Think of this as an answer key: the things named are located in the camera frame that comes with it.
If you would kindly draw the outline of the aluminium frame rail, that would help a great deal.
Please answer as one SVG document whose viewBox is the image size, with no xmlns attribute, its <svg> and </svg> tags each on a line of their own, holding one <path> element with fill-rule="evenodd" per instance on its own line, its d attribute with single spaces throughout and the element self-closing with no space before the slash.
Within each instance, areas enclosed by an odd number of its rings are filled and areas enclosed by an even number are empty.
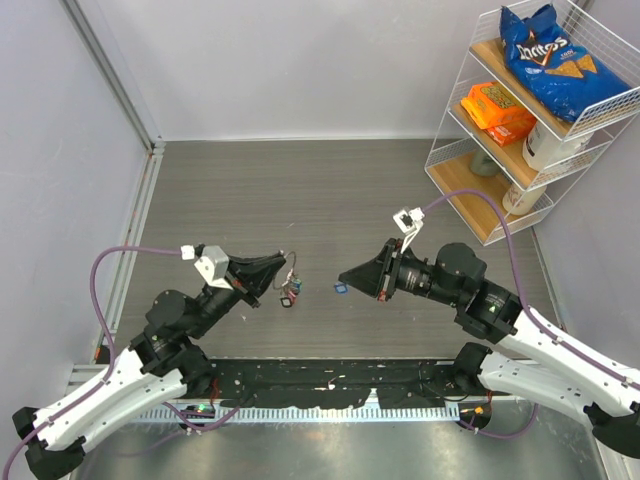
<svg viewBox="0 0 640 480">
<path fill-rule="evenodd" d="M 130 199 L 124 210 L 119 245 L 138 246 L 164 157 L 164 139 L 108 25 L 99 1 L 60 1 L 72 26 L 104 80 L 128 129 L 142 148 L 141 164 L 135 167 Z M 113 279 L 108 290 L 105 320 L 112 341 L 122 339 L 118 330 L 129 289 L 136 253 L 113 254 Z"/>
</svg>

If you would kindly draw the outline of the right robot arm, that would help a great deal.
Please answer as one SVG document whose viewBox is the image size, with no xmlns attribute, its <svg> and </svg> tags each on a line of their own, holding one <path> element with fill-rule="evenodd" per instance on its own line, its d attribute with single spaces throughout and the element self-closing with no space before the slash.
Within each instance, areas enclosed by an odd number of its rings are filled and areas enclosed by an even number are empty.
<svg viewBox="0 0 640 480">
<path fill-rule="evenodd" d="M 441 247 L 429 262 L 389 239 L 374 259 L 338 279 L 379 301 L 401 290 L 454 308 L 455 322 L 473 338 L 452 370 L 459 391 L 523 397 L 590 426 L 600 443 L 638 458 L 638 369 L 556 327 L 485 272 L 485 262 L 464 243 Z"/>
</svg>

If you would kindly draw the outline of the key with blue tag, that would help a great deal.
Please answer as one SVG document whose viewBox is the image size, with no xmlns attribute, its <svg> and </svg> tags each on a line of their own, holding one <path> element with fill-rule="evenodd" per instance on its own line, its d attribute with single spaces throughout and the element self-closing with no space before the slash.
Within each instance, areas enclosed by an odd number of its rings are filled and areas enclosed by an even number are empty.
<svg viewBox="0 0 640 480">
<path fill-rule="evenodd" d="M 334 285 L 334 290 L 338 294 L 346 294 L 348 292 L 348 286 L 343 283 L 336 283 Z"/>
</svg>

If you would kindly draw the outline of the cream bottle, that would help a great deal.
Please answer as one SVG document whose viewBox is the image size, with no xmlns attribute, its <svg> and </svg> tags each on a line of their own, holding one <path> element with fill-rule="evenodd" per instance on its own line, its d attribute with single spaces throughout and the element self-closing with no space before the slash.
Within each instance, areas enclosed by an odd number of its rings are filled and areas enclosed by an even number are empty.
<svg viewBox="0 0 640 480">
<path fill-rule="evenodd" d="M 513 183 L 502 198 L 504 210 L 513 216 L 528 214 L 546 192 L 546 186 L 523 190 Z"/>
</svg>

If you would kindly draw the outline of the large metal keyring with keys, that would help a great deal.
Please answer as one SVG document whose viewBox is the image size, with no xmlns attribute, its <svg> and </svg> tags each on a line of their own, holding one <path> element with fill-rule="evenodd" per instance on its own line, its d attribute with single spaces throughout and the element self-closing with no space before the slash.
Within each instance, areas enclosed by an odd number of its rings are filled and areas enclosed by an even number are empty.
<svg viewBox="0 0 640 480">
<path fill-rule="evenodd" d="M 279 301 L 283 308 L 291 308 L 295 305 L 301 292 L 302 282 L 296 272 L 297 254 L 290 251 L 284 255 L 286 261 L 291 261 L 289 270 L 283 280 L 272 280 L 272 289 L 279 294 Z"/>
</svg>

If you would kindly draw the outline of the grey cup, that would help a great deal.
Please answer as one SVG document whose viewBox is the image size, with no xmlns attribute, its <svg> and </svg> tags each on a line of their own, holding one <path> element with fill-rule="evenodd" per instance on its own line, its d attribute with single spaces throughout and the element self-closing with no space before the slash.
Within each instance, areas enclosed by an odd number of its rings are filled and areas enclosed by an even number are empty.
<svg viewBox="0 0 640 480">
<path fill-rule="evenodd" d="M 482 177 L 493 177 L 501 171 L 493 158 L 482 148 L 478 148 L 474 152 L 469 169 L 473 174 Z"/>
</svg>

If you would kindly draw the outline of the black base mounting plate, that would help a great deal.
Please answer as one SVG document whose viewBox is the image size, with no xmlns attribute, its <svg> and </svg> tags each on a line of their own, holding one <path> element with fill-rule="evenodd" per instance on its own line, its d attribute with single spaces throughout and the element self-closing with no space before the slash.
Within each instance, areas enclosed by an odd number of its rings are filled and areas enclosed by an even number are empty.
<svg viewBox="0 0 640 480">
<path fill-rule="evenodd" d="M 442 406 L 488 390 L 452 362 L 427 359 L 218 359 L 182 400 L 223 407 L 358 409 L 376 394 L 383 409 Z"/>
</svg>

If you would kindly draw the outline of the white plastic jug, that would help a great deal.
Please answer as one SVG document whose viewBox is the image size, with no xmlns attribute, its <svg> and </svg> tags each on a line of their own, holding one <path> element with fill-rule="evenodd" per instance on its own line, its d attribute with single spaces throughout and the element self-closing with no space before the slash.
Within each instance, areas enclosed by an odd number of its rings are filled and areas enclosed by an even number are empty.
<svg viewBox="0 0 640 480">
<path fill-rule="evenodd" d="M 593 134 L 585 134 L 571 140 L 559 140 L 540 121 L 528 133 L 522 147 L 526 164 L 537 172 L 582 152 Z"/>
</svg>

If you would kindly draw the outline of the blue Doritos chip bag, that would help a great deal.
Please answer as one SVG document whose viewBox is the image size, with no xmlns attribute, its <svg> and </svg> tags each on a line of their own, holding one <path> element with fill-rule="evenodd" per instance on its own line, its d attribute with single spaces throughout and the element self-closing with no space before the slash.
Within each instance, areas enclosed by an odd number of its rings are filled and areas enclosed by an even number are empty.
<svg viewBox="0 0 640 480">
<path fill-rule="evenodd" d="M 499 32 L 506 67 L 563 121 L 574 123 L 587 107 L 630 89 L 585 47 L 572 43 L 552 4 L 524 19 L 503 6 Z"/>
</svg>

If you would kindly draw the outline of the orange snack box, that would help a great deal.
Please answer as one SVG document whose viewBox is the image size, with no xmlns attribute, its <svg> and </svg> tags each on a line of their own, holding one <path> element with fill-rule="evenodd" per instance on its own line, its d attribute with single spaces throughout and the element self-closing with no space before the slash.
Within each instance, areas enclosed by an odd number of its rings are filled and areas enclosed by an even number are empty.
<svg viewBox="0 0 640 480">
<path fill-rule="evenodd" d="M 536 118 L 499 82 L 473 85 L 460 105 L 500 147 L 524 139 Z"/>
</svg>

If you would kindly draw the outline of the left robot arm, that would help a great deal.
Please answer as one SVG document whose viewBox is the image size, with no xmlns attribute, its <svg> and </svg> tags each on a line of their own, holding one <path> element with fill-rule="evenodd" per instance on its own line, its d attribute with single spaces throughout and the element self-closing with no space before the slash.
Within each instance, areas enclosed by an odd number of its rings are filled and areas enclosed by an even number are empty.
<svg viewBox="0 0 640 480">
<path fill-rule="evenodd" d="M 60 479 L 112 432 L 165 401 L 200 398 L 213 388 L 211 360 L 195 345 L 235 305 L 257 308 L 286 263 L 283 252 L 241 258 L 218 246 L 185 245 L 177 256 L 204 280 L 191 297 L 167 289 L 154 299 L 143 331 L 96 376 L 44 408 L 23 407 L 12 420 L 31 473 Z"/>
</svg>

